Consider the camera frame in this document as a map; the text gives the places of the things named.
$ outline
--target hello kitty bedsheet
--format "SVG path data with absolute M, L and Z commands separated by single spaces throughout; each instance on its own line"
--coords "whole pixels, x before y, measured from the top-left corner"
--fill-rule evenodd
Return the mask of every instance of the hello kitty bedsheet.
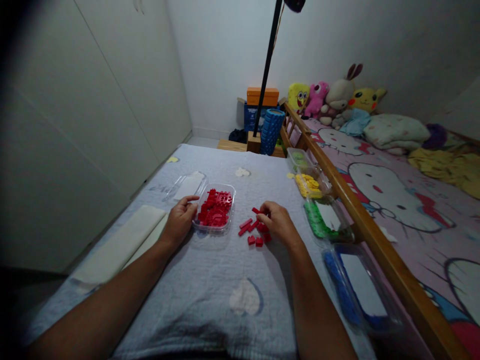
M 474 359 L 480 359 L 480 202 L 314 119 L 304 120 Z

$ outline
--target left hand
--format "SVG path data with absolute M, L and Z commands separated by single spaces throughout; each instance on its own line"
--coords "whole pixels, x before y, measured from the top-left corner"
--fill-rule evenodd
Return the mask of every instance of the left hand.
M 173 253 L 184 241 L 185 236 L 192 227 L 192 221 L 197 214 L 197 203 L 190 201 L 198 200 L 200 197 L 189 195 L 182 198 L 177 205 L 170 210 L 170 215 L 163 229 L 159 242 L 165 242 L 169 245 Z

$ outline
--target closet door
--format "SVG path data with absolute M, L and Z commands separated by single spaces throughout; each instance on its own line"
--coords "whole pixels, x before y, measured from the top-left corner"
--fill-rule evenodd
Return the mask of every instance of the closet door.
M 16 90 L 2 124 L 2 264 L 61 273 L 129 199 Z
M 39 5 L 13 87 L 130 197 L 160 163 L 74 0 Z
M 192 128 L 165 1 L 76 3 L 155 155 L 163 161 Z

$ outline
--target hand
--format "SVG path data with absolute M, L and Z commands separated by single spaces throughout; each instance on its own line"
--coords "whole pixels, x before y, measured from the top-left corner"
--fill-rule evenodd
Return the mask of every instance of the hand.
M 166 221 L 159 243 L 166 243 L 172 253 L 184 241 L 185 236 L 187 236 L 192 227 L 192 220 L 197 214 L 199 205 L 190 203 L 190 201 L 198 200 L 199 198 L 199 196 L 195 195 L 185 196 L 170 210 L 170 215 Z
M 264 223 L 270 230 L 270 233 L 278 238 L 288 249 L 298 242 L 302 242 L 286 208 L 278 205 L 276 202 L 265 201 L 260 206 L 260 212 L 256 218 Z

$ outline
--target pink plush toy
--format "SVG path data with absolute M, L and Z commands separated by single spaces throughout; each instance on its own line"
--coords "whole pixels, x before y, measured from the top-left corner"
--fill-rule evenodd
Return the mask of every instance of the pink plush toy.
M 312 84 L 310 86 L 310 102 L 305 109 L 305 116 L 317 118 L 329 89 L 329 85 L 324 81 L 320 81 L 318 85 Z

